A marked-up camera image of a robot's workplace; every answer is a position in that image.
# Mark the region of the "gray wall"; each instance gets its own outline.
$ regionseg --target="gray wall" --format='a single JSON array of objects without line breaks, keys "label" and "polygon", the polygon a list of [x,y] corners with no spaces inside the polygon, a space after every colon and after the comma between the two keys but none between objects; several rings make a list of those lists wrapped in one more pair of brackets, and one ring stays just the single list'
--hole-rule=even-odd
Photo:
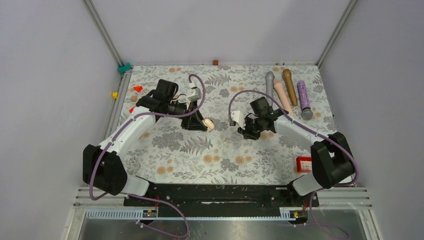
[{"label": "gray wall", "polygon": [[424,234],[424,2],[358,1],[321,68],[384,239]]},{"label": "gray wall", "polygon": [[0,239],[60,239],[116,67],[80,0],[1,1]]},{"label": "gray wall", "polygon": [[93,0],[132,64],[315,63],[349,0]]}]

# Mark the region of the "white connector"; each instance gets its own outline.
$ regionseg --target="white connector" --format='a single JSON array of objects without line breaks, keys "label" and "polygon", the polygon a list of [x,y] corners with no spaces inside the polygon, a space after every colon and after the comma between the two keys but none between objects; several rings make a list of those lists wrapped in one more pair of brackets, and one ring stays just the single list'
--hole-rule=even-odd
[{"label": "white connector", "polygon": [[241,128],[245,129],[245,115],[241,111],[232,111],[231,119]]},{"label": "white connector", "polygon": [[200,92],[200,89],[198,87],[191,88],[187,91],[187,94],[185,96],[185,102],[187,104],[187,109],[190,105],[190,103],[197,101],[202,98],[202,93]]}]

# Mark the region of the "black metal base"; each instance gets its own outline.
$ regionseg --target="black metal base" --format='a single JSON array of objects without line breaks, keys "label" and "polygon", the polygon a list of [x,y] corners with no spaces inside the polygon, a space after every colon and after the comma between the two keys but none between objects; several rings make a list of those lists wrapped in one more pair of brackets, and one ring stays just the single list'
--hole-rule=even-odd
[{"label": "black metal base", "polygon": [[[144,195],[177,206],[186,217],[280,217],[280,207],[302,207],[311,195],[293,199],[285,185],[155,184]],[[127,207],[154,207],[155,202],[130,197]],[[319,206],[318,198],[313,207]],[[158,217],[180,217],[159,204]]]}]

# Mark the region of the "floral tablecloth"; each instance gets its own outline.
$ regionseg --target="floral tablecloth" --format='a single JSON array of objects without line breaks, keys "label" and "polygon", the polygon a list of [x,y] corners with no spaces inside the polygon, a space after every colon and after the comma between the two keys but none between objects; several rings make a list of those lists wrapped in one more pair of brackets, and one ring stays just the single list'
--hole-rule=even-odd
[{"label": "floral tablecloth", "polygon": [[[318,68],[286,68],[292,72],[295,88],[298,81],[305,81],[314,112],[311,120],[304,121],[297,106],[293,108],[295,117],[322,133],[334,132],[336,127]],[[265,92],[265,74],[273,71],[276,79],[282,79],[283,69],[264,65],[134,66],[120,124],[130,115],[129,109],[138,98],[156,88],[159,79],[178,83],[178,93],[183,94],[188,89],[188,75],[194,73],[206,86],[200,112],[214,122],[215,130],[187,131],[181,129],[179,119],[163,117],[127,153],[123,159],[126,171],[156,183],[287,184],[298,178],[296,157],[310,156],[305,149],[271,131],[262,132],[259,140],[245,140],[237,133],[237,127],[228,123],[228,104],[235,93],[251,89]],[[195,78],[193,81],[200,87]],[[143,90],[136,92],[133,86],[142,86]],[[251,113],[250,102],[260,97],[251,92],[241,94],[232,110]],[[276,93],[274,98],[280,102]]]}]

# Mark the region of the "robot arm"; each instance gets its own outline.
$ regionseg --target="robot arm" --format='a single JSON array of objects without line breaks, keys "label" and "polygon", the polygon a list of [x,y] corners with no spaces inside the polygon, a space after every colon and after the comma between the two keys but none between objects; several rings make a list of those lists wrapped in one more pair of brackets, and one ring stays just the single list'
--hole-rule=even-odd
[{"label": "robot arm", "polygon": [[[244,139],[257,140],[262,131],[268,130],[291,138],[311,153],[312,171],[291,181],[287,186],[295,198],[322,188],[332,188],[355,173],[353,163],[341,150],[306,130],[312,129],[311,127],[301,127],[288,120],[280,109],[273,110],[265,97],[251,102],[250,105],[255,118],[251,118],[250,114],[244,117],[240,111],[231,113],[231,119],[239,126],[237,131]],[[343,134],[335,132],[328,135],[328,138],[352,154]]]},{"label": "robot arm", "polygon": [[[201,98],[200,90],[190,84],[185,102],[174,99],[178,91],[176,83],[160,79],[155,90],[141,97],[124,123],[98,146],[88,145],[83,152],[83,181],[90,184],[96,162],[101,158],[94,178],[94,187],[109,194],[131,193],[143,196],[149,182],[137,176],[127,175],[121,159],[136,140],[161,117],[186,115],[195,110]],[[199,111],[181,117],[181,127],[186,130],[211,131],[214,124],[203,118]]]}]

